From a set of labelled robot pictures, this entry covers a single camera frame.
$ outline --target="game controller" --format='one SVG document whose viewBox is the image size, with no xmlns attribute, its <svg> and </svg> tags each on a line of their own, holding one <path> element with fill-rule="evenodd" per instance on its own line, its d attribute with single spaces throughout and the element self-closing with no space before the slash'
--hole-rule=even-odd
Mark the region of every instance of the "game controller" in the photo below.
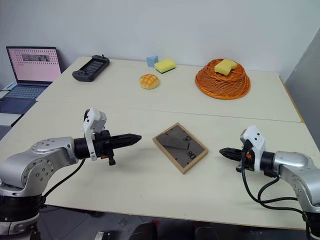
<svg viewBox="0 0 320 240">
<path fill-rule="evenodd" d="M 110 60 L 103 54 L 93 55 L 79 70 L 74 71 L 72 76 L 80 82 L 92 82 L 109 65 Z"/>
</svg>

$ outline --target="laptop keyboard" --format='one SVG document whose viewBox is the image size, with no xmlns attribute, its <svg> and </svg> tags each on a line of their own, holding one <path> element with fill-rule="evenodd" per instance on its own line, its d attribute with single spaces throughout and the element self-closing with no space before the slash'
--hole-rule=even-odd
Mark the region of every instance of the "laptop keyboard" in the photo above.
<svg viewBox="0 0 320 240">
<path fill-rule="evenodd" d="M 19 99 L 36 99 L 45 88 L 16 86 L 5 97 Z"/>
</svg>

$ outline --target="laptop screen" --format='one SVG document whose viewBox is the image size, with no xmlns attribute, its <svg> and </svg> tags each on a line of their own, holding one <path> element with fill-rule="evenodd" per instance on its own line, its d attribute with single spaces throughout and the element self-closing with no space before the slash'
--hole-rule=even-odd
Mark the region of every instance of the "laptop screen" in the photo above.
<svg viewBox="0 0 320 240">
<path fill-rule="evenodd" d="M 47 84 L 61 74 L 55 47 L 6 47 L 17 83 Z"/>
</svg>

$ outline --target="white wall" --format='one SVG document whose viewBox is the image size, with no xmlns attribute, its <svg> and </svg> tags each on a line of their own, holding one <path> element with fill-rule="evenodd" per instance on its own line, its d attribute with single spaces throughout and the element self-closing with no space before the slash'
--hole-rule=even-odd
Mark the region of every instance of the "white wall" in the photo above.
<svg viewBox="0 0 320 240">
<path fill-rule="evenodd" d="M 319 0 L 0 0 L 0 87 L 14 80 L 5 46 L 79 56 L 230 58 L 287 79 L 320 27 Z"/>
</svg>

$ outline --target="robotic arm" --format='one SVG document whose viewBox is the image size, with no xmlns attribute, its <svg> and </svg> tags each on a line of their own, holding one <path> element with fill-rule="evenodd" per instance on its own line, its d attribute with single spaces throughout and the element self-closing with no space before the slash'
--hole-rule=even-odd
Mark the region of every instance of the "robotic arm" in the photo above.
<svg viewBox="0 0 320 240">
<path fill-rule="evenodd" d="M 116 164 L 113 149 L 137 143 L 135 134 L 111 136 L 104 130 L 106 115 L 95 108 L 84 116 L 84 138 L 49 138 L 30 149 L 10 156 L 0 167 L 0 236 L 32 231 L 42 196 L 49 179 L 59 169 L 78 163 L 79 159 L 108 158 Z"/>
<path fill-rule="evenodd" d="M 295 200 L 298 200 L 303 210 L 308 235 L 314 240 L 320 240 L 320 169 L 314 165 L 313 160 L 298 152 L 266 151 L 266 140 L 254 125 L 243 131 L 240 140 L 244 144 L 242 150 L 223 148 L 219 152 L 240 162 L 236 168 L 238 172 L 244 172 L 245 169 L 263 171 L 268 177 L 280 177 L 289 183 L 295 192 Z M 254 200 L 262 205 L 266 203 L 260 197 Z"/>
</svg>

